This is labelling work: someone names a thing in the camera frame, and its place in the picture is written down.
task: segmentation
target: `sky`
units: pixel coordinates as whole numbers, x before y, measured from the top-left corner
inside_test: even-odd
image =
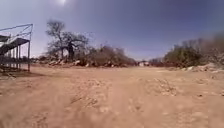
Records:
[[[163,56],[174,44],[224,31],[223,0],[0,0],[0,28],[34,24],[31,56],[46,51],[50,19],[122,47],[135,59]]]

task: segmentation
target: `rock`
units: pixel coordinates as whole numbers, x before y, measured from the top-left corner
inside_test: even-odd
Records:
[[[75,66],[78,66],[80,63],[81,63],[80,60],[76,60],[73,64],[74,64]]]
[[[182,70],[182,71],[187,71],[187,68],[182,68],[181,70]]]
[[[49,63],[49,65],[55,65],[57,63],[57,61],[51,61],[50,63]]]
[[[194,66],[188,67],[187,71],[192,71],[194,69]]]
[[[87,64],[85,65],[85,67],[89,67],[89,63],[87,63]]]

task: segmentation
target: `tree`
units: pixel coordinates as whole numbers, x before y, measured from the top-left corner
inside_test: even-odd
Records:
[[[61,58],[63,58],[63,30],[65,29],[65,24],[60,21],[49,20],[47,22],[47,27],[49,28],[49,30],[46,31],[47,35],[54,38],[54,41],[49,44],[48,50],[52,50],[50,53],[60,51]]]
[[[60,21],[50,20],[48,23],[47,34],[54,38],[54,41],[48,44],[48,54],[55,56],[61,52],[64,57],[64,50],[68,52],[68,59],[73,60],[77,56],[85,55],[88,39],[84,35],[75,35],[72,32],[65,32],[65,25]]]

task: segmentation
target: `dirt ground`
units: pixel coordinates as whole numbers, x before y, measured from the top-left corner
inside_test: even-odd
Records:
[[[0,78],[0,128],[224,128],[224,74],[33,67]]]

